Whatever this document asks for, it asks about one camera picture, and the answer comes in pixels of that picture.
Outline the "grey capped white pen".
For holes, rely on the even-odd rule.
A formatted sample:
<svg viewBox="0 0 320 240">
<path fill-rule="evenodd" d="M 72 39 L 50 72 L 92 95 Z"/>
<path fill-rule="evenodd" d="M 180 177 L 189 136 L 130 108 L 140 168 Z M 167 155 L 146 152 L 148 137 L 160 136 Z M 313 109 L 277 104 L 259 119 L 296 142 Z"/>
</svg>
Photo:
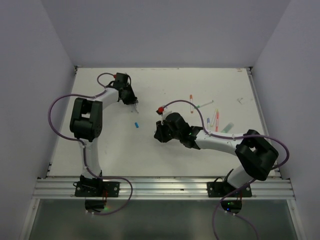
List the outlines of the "grey capped white pen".
<svg viewBox="0 0 320 240">
<path fill-rule="evenodd" d="M 134 111 L 139 114 L 139 110 L 138 110 L 138 104 L 134 104 Z"/>
</svg>

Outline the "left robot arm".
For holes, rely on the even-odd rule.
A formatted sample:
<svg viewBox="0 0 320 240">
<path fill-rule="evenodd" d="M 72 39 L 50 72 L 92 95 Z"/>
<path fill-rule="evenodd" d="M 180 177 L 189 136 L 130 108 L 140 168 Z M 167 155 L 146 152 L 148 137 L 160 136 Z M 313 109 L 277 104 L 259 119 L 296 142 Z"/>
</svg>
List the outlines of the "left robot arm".
<svg viewBox="0 0 320 240">
<path fill-rule="evenodd" d="M 116 73 L 95 96 L 79 96 L 74 100 L 69 129 L 82 148 L 83 172 L 76 183 L 76 197 L 117 198 L 120 183 L 104 181 L 98 156 L 98 139 L 103 130 L 103 111 L 108 106 L 123 102 L 135 106 L 138 98 L 131 86 L 131 77 Z"/>
</svg>

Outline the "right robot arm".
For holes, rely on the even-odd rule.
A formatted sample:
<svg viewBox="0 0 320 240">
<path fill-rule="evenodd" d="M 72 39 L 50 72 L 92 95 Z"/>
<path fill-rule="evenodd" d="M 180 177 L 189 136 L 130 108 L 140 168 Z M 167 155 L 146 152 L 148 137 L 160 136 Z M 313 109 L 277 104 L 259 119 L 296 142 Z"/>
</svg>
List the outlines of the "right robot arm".
<svg viewBox="0 0 320 240">
<path fill-rule="evenodd" d="M 202 126 L 190 126 L 179 113 L 171 112 L 156 122 L 154 138 L 161 143 L 177 140 L 189 149 L 215 150 L 236 156 L 240 166 L 212 186 L 219 197 L 232 197 L 253 179 L 265 181 L 279 156 L 278 151 L 259 135 L 250 129 L 244 134 L 218 133 L 212 136 Z"/>
</svg>

